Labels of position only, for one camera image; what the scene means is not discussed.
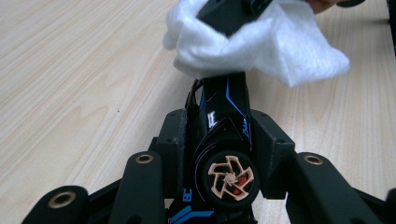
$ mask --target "blue accent stripe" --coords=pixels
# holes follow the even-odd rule
[[[191,212],[191,206],[187,206],[187,207],[181,209],[180,212],[178,212],[176,215],[174,215],[171,218],[172,223],[176,223],[176,221],[178,219],[180,219],[181,217],[186,216],[189,212]]]
[[[242,113],[242,111],[236,106],[236,104],[233,102],[233,100],[230,98],[230,79],[227,78],[227,89],[225,92],[225,97],[227,100],[230,102],[230,104],[244,117],[246,118],[246,115]]]
[[[191,206],[186,206],[185,208],[181,209],[176,215],[171,218],[172,224],[180,224],[183,223],[190,218],[193,217],[210,217],[212,216],[214,211],[199,211],[199,212],[192,212]]]
[[[183,223],[184,221],[187,221],[192,217],[210,217],[212,216],[213,213],[214,213],[213,211],[191,212],[188,213],[183,218],[179,219],[177,222],[175,222],[175,224]]]

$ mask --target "brass insert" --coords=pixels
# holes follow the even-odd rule
[[[76,193],[73,191],[65,191],[53,196],[49,200],[50,208],[62,208],[70,204],[76,199]]]
[[[304,156],[304,160],[309,162],[309,163],[311,163],[311,164],[314,164],[314,165],[323,164],[323,160],[321,160],[319,157],[313,156],[313,155]]]
[[[137,163],[141,163],[141,164],[143,164],[143,163],[149,163],[149,162],[151,162],[152,160],[154,160],[154,158],[153,158],[151,155],[149,155],[149,154],[143,154],[143,155],[140,155],[140,156],[138,156],[138,157],[136,158],[136,162],[137,162]]]

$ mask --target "white cloth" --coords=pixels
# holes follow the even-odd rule
[[[180,0],[167,15],[166,49],[195,78],[256,68],[288,86],[345,74],[348,58],[332,48],[303,0],[273,0],[261,16],[227,38],[196,19],[207,0]]]

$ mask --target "wooden table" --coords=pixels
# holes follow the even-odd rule
[[[162,47],[174,1],[0,1],[0,222],[19,223],[63,185],[89,193],[147,150],[193,79]],[[318,15],[349,74],[290,89],[247,73],[251,107],[296,150],[330,159],[380,199],[396,187],[396,63],[385,0]],[[260,223],[287,223],[284,202],[254,203]]]

